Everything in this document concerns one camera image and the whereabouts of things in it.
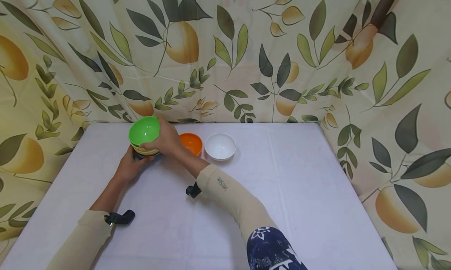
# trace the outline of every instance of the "white table surface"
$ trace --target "white table surface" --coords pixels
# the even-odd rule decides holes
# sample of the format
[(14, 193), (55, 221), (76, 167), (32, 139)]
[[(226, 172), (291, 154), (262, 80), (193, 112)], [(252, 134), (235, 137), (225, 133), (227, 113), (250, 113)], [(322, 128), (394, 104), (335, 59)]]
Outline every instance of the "white table surface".
[[(0, 270), (44, 270), (100, 195), (127, 149), (130, 124), (93, 124), (65, 163)], [(235, 177), (267, 208), (309, 270), (396, 270), (320, 128), (315, 124), (178, 124), (206, 140), (224, 132), (237, 142), (226, 162), (207, 160)], [(229, 214), (200, 194), (194, 179), (162, 158), (131, 185), (118, 227), (95, 270), (249, 269)]]

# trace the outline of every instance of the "black bracket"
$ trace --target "black bracket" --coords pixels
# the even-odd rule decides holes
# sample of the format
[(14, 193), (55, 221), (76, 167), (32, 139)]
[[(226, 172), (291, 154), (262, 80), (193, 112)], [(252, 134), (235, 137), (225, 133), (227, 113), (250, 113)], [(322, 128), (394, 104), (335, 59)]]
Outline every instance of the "black bracket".
[(109, 216), (105, 216), (105, 222), (109, 225), (118, 224), (118, 225), (128, 225), (135, 218), (135, 213), (133, 210), (127, 210), (123, 215), (112, 212)]
[(197, 185), (197, 182), (195, 182), (193, 186), (188, 186), (185, 192), (188, 196), (194, 199), (202, 192), (202, 190)]

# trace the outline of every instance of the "arm sleeve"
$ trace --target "arm sleeve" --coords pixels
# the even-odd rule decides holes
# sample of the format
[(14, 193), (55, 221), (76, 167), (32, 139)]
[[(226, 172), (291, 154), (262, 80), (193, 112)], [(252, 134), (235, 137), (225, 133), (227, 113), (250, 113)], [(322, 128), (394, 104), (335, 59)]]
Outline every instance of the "arm sleeve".
[(47, 270), (89, 270), (100, 248), (111, 234), (105, 211), (85, 211)]
[(234, 178), (210, 164), (199, 173), (199, 188), (225, 208), (241, 231), (244, 245), (252, 232), (262, 226), (277, 228), (264, 205)]

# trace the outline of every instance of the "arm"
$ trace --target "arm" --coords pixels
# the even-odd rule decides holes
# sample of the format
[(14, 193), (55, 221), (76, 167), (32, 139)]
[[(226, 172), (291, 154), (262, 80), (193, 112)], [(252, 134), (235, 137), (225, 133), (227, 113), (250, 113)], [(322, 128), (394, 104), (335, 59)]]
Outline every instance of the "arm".
[(158, 149), (175, 158), (196, 178), (202, 192), (230, 213), (247, 246), (250, 269), (290, 267), (293, 270), (307, 270), (298, 262), (290, 243), (277, 229), (264, 205), (234, 178), (184, 148), (175, 127), (163, 118), (158, 118), (160, 136), (152, 143), (143, 144), (143, 147)]
[(105, 222), (105, 216), (113, 211), (128, 182), (153, 159), (154, 157), (148, 157), (135, 162), (133, 148), (128, 148), (115, 175), (91, 208), (83, 214), (77, 227), (54, 255), (47, 270), (90, 269), (97, 253), (111, 234), (112, 226)]

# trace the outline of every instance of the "right hand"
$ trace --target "right hand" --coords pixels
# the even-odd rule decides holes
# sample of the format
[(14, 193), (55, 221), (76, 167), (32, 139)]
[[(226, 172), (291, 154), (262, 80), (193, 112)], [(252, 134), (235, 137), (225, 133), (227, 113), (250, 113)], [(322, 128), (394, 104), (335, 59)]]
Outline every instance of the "right hand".
[(179, 134), (173, 125), (163, 117), (157, 116), (160, 122), (160, 135), (153, 142), (141, 144), (144, 149), (157, 149), (164, 155), (174, 155), (177, 151), (184, 149)]

